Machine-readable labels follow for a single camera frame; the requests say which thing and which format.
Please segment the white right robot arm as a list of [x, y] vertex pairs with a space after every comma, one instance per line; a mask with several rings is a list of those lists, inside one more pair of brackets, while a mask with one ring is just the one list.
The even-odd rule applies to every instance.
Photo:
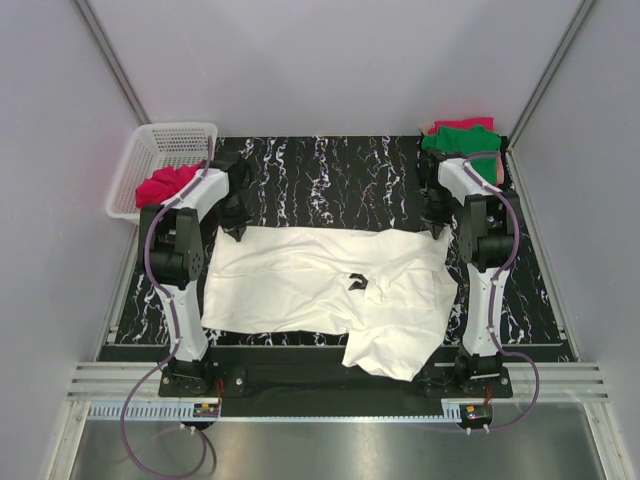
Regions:
[[469, 277], [467, 324], [452, 374], [461, 389], [500, 379], [501, 305], [520, 243], [519, 197], [486, 180], [473, 159], [430, 149], [418, 166], [427, 231], [438, 239], [459, 216], [458, 252]]

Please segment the white printed t-shirt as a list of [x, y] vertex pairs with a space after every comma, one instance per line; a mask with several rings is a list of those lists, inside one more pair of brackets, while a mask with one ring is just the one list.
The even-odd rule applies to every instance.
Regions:
[[219, 233], [201, 324], [242, 334], [345, 335], [342, 364], [411, 381], [443, 343], [458, 285], [452, 233], [250, 226]]

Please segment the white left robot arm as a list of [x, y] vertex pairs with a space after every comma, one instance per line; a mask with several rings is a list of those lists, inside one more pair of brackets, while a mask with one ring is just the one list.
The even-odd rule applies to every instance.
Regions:
[[198, 166], [177, 193], [140, 210], [138, 263], [162, 302], [171, 346], [160, 367], [174, 377], [202, 381], [210, 376], [197, 295], [205, 268], [201, 224], [211, 215], [223, 233], [239, 242], [251, 222], [241, 191], [252, 180], [245, 159], [224, 154]]

